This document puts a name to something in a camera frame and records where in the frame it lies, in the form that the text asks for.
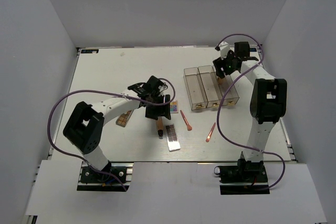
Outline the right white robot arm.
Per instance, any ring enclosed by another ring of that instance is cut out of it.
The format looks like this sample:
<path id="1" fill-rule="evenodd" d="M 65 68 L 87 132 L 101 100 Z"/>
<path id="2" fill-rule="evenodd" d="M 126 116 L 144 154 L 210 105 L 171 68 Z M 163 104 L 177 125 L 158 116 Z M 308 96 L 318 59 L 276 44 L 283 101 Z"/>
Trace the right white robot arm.
<path id="1" fill-rule="evenodd" d="M 262 61 L 250 56 L 248 42 L 236 42 L 234 50 L 223 42 L 215 47 L 220 57 L 213 61 L 217 77 L 224 79 L 235 71 L 240 78 L 245 76 L 253 85 L 250 100 L 250 114 L 253 118 L 250 135 L 246 145 L 229 140 L 218 126 L 220 135 L 229 143 L 243 148 L 237 162 L 238 177 L 247 182 L 261 172 L 263 167 L 264 150 L 269 134 L 274 125 L 286 113 L 287 81 L 277 79 L 269 74 L 262 66 Z"/>

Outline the foundation bottle with pump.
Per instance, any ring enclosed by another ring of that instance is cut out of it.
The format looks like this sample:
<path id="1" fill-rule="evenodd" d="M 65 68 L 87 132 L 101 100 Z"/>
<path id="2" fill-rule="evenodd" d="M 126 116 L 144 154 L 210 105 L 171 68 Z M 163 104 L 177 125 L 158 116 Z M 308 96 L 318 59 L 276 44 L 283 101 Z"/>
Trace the foundation bottle with pump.
<path id="1" fill-rule="evenodd" d="M 225 81 L 226 81 L 225 78 L 220 78 L 220 77 L 217 78 L 218 85 L 221 87 L 224 85 Z"/>

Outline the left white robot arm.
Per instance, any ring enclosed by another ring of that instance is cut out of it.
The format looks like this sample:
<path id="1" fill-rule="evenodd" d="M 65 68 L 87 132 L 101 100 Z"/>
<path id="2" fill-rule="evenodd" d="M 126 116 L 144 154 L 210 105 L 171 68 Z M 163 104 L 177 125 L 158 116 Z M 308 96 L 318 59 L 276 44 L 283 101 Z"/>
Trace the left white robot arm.
<path id="1" fill-rule="evenodd" d="M 104 126 L 120 115 L 145 108 L 145 117 L 158 120 L 161 117 L 171 119 L 170 103 L 173 95 L 164 94 L 171 83 L 164 78 L 150 76 L 147 82 L 128 86 L 121 93 L 106 93 L 110 98 L 89 104 L 79 102 L 68 119 L 63 135 L 82 154 L 82 158 L 93 169 L 93 176 L 101 182 L 110 178 L 111 163 L 99 147 Z"/>

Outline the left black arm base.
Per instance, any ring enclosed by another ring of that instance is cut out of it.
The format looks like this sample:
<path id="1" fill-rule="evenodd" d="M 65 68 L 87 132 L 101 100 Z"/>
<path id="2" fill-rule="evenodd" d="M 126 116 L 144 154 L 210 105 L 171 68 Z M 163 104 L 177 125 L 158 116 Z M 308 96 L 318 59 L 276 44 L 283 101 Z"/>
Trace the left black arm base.
<path id="1" fill-rule="evenodd" d="M 111 163 L 109 174 L 99 174 L 82 164 L 77 191 L 126 192 L 131 184 L 133 163 Z"/>

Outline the beige concealer tube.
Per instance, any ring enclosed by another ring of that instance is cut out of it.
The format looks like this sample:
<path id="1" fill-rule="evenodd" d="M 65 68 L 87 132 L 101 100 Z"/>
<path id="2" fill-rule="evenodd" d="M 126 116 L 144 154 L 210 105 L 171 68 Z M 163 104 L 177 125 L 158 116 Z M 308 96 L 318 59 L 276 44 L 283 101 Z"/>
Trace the beige concealer tube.
<path id="1" fill-rule="evenodd" d="M 156 130 L 157 130 L 157 134 L 159 136 L 160 139 L 163 138 L 163 121 L 162 121 L 162 118 L 159 117 L 157 120 L 156 120 Z"/>

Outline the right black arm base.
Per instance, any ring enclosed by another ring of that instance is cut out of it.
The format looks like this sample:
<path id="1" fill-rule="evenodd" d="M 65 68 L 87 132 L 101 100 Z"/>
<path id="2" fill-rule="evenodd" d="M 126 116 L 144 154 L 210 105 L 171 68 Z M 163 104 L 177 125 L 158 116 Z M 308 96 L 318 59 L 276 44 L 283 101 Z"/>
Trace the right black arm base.
<path id="1" fill-rule="evenodd" d="M 266 169 L 248 172 L 238 166 L 216 166 L 215 177 L 219 178 L 221 195 L 269 195 Z"/>

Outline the orange makeup brush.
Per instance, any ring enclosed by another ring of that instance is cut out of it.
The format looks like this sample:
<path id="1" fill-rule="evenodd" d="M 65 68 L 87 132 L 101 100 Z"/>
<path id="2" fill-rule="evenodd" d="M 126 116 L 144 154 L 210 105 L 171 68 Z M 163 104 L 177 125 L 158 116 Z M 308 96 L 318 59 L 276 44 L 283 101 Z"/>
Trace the orange makeup brush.
<path id="1" fill-rule="evenodd" d="M 213 134 L 213 132 L 214 132 L 214 130 L 215 130 L 215 127 L 216 127 L 216 123 L 214 123 L 213 125 L 212 125 L 212 127 L 211 127 L 211 130 L 210 130 L 210 132 L 208 133 L 208 136 L 207 136 L 207 138 L 206 138 L 206 143 L 208 143 L 209 141 L 210 141 L 210 139 L 211 139 L 211 137 L 212 137 L 212 134 Z"/>

